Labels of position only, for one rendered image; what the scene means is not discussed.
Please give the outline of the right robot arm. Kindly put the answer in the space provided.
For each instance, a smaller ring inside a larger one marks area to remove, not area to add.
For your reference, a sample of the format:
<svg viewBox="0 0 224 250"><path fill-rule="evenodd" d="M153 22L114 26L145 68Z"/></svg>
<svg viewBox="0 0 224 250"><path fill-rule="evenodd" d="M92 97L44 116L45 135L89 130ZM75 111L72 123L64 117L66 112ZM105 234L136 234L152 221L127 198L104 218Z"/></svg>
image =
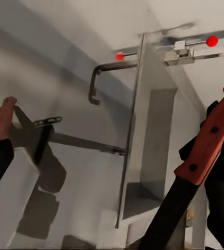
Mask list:
<svg viewBox="0 0 224 250"><path fill-rule="evenodd" d="M214 101L207 109L207 117L218 105ZM190 155L196 137L179 150L182 161L186 161ZM208 177L204 182L207 198L209 199L210 214L208 215L207 226L210 232L224 248L224 160L219 157ZM216 250L205 247L204 250Z"/></svg>

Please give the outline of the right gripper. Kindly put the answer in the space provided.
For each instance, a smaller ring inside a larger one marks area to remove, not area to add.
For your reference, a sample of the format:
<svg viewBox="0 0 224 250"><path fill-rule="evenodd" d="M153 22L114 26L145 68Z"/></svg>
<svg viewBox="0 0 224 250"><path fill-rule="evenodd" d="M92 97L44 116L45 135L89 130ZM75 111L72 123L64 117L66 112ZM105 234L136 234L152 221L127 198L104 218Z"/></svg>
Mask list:
<svg viewBox="0 0 224 250"><path fill-rule="evenodd" d="M207 117L211 111L218 105L219 101L214 101L207 109ZM179 150L182 161L186 161L190 155L196 137ZM209 202L224 210L224 160L219 157L208 177L204 182L205 191Z"/></svg>

